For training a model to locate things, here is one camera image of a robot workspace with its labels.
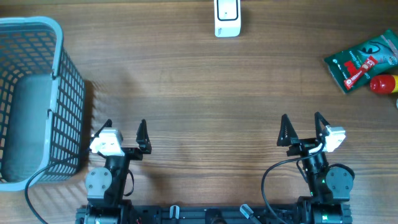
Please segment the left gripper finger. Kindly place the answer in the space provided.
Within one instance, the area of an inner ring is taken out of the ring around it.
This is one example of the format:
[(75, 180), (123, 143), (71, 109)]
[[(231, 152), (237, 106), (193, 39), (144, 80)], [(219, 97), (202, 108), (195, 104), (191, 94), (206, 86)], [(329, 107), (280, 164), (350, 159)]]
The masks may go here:
[(149, 135), (147, 132), (147, 122), (142, 120), (136, 134), (136, 142), (139, 146), (140, 151), (143, 154), (151, 154), (152, 145), (150, 143)]
[(104, 125), (102, 125), (102, 127), (101, 127), (97, 132), (95, 132), (95, 133), (93, 134), (93, 137), (94, 137), (94, 138), (97, 138), (97, 137), (100, 135), (100, 132), (102, 132), (102, 130), (103, 130), (104, 128), (111, 128), (111, 127), (112, 127), (112, 124), (113, 124), (113, 122), (111, 121), (111, 119), (108, 119), (108, 120), (104, 123)]

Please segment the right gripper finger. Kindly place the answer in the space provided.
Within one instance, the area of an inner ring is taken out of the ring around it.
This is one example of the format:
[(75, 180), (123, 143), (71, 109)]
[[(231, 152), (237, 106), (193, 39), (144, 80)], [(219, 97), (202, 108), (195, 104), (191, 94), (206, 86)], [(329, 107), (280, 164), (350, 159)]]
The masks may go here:
[(292, 123), (290, 122), (288, 115), (283, 114), (281, 117), (277, 146), (287, 147), (298, 143), (299, 138), (294, 127), (292, 126)]
[(324, 129), (329, 125), (329, 122), (322, 116), (319, 111), (317, 111), (314, 116), (316, 138), (318, 140), (322, 140), (322, 137), (324, 135)]

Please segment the red tube package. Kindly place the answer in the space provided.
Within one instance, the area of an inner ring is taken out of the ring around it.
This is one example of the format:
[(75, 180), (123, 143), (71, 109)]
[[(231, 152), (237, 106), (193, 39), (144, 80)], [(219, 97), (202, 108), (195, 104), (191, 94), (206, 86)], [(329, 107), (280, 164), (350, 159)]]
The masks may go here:
[(356, 71), (356, 73), (350, 76), (348, 79), (344, 81), (345, 87), (347, 90), (350, 90), (353, 85), (371, 68), (378, 64), (378, 61), (373, 57), (369, 56), (362, 66)]

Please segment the red sauce bottle green cap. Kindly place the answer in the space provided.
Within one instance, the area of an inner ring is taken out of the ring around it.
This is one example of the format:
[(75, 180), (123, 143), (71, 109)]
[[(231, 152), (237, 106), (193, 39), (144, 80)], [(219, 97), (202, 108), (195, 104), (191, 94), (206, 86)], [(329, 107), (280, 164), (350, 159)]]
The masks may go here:
[(373, 93), (389, 95), (397, 93), (397, 75), (378, 75), (371, 79), (370, 89)]

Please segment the green glove package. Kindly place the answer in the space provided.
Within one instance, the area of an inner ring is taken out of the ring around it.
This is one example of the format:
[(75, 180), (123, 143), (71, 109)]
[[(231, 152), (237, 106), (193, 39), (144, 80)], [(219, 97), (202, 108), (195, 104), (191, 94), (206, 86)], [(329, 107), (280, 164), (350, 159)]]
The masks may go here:
[[(372, 59), (374, 65), (354, 80), (368, 59)], [(324, 62), (342, 92), (350, 93), (376, 75), (397, 68), (397, 34), (388, 29), (377, 37), (326, 57)]]

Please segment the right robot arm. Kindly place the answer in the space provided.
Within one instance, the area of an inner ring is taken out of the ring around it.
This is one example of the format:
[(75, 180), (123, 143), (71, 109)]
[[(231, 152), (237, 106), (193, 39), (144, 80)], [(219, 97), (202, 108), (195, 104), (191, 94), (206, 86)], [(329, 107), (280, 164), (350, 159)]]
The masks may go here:
[(343, 164), (329, 164), (326, 155), (334, 152), (346, 138), (341, 126), (330, 123), (316, 112), (315, 137), (300, 139), (289, 117), (281, 117), (277, 145), (288, 147), (288, 156), (298, 156), (302, 162), (302, 174), (316, 203), (338, 204), (349, 201), (353, 188), (354, 172)]

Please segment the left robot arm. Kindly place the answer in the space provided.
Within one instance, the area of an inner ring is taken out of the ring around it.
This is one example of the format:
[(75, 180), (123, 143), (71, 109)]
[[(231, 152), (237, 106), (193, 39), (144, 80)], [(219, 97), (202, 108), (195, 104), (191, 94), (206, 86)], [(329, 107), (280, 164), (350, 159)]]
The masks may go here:
[(131, 161), (141, 161), (143, 155), (152, 152), (146, 120), (142, 120), (137, 133), (137, 147), (123, 147), (123, 136), (120, 130), (112, 127), (108, 119), (105, 124), (91, 136), (89, 149), (93, 154), (105, 158), (105, 165), (97, 167), (86, 176), (85, 187), (88, 191), (89, 204), (96, 207), (117, 207), (125, 193), (127, 176)]

